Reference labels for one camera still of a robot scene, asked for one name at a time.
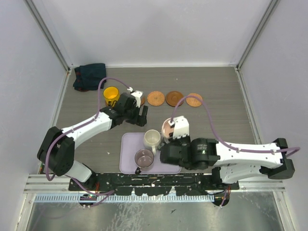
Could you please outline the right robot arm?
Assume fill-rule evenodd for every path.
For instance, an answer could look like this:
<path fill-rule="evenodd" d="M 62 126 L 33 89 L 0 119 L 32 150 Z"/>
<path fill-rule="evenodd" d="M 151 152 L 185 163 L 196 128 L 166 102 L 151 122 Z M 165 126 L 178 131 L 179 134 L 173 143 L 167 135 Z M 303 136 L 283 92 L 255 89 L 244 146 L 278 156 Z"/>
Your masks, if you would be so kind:
<path fill-rule="evenodd" d="M 291 159 L 281 149 L 286 148 L 284 138 L 261 145 L 228 143 L 215 139 L 190 137 L 175 139 L 164 144 L 160 161 L 186 170 L 212 168 L 211 184 L 221 190 L 239 180 L 266 175 L 271 180 L 290 179 L 295 172 Z"/>

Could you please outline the woven rattan coaster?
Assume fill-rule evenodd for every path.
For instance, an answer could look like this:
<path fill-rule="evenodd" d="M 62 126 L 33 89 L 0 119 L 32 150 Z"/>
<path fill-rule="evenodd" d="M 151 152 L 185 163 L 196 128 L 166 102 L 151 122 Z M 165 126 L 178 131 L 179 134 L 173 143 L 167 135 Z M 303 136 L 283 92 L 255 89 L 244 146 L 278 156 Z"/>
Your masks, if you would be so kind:
<path fill-rule="evenodd" d="M 199 107 L 202 105 L 203 98 L 197 93 L 190 93 L 186 98 L 186 103 L 191 107 Z"/>
<path fill-rule="evenodd" d="M 147 96 L 147 102 L 152 106 L 160 106 L 164 103 L 165 96 L 160 91 L 152 91 Z"/>

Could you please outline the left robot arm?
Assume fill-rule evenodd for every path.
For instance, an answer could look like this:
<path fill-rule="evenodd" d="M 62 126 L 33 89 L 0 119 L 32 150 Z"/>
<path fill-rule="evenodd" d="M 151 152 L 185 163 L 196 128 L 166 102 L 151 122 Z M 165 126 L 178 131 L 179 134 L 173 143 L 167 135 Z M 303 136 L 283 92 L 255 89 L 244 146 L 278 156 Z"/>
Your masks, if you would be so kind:
<path fill-rule="evenodd" d="M 50 128 L 38 151 L 38 160 L 56 176 L 66 175 L 76 179 L 84 190 L 93 190 L 98 183 L 97 174 L 75 160 L 75 149 L 95 135 L 111 130 L 124 121 L 139 127 L 145 126 L 148 107 L 141 106 L 142 97 L 143 92 L 138 90 L 122 93 L 113 107 L 104 107 L 87 120 L 68 128 Z"/>

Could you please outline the yellow mug black outside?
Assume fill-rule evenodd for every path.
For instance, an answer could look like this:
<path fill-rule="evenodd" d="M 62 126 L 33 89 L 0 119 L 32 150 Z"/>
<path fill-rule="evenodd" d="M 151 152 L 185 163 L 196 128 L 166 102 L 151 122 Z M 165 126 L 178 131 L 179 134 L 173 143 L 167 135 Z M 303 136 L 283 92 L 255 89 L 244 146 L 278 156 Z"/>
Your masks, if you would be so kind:
<path fill-rule="evenodd" d="M 119 100 L 120 92 L 116 87 L 107 87 L 103 91 L 105 101 Z"/>

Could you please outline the white speckled mug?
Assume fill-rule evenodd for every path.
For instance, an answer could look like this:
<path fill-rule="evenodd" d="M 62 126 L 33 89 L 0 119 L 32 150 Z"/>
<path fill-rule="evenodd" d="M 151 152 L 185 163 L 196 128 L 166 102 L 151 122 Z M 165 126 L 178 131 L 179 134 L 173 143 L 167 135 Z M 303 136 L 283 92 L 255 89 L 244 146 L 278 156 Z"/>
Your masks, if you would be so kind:
<path fill-rule="evenodd" d="M 156 151 L 158 150 L 161 141 L 160 132 L 154 129 L 148 130 L 143 137 L 144 147 L 150 150 L 153 155 L 156 155 Z"/>

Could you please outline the pink mug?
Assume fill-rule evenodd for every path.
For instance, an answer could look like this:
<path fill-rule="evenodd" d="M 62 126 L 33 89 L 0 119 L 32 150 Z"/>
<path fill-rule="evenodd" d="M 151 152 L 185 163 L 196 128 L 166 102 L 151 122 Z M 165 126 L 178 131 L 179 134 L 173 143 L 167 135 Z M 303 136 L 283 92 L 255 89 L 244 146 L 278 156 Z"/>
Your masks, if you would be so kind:
<path fill-rule="evenodd" d="M 173 138 L 175 124 L 174 123 L 171 124 L 170 121 L 171 121 L 171 118 L 166 119 L 164 123 L 162 124 L 162 128 L 161 128 L 162 137 L 166 141 Z"/>

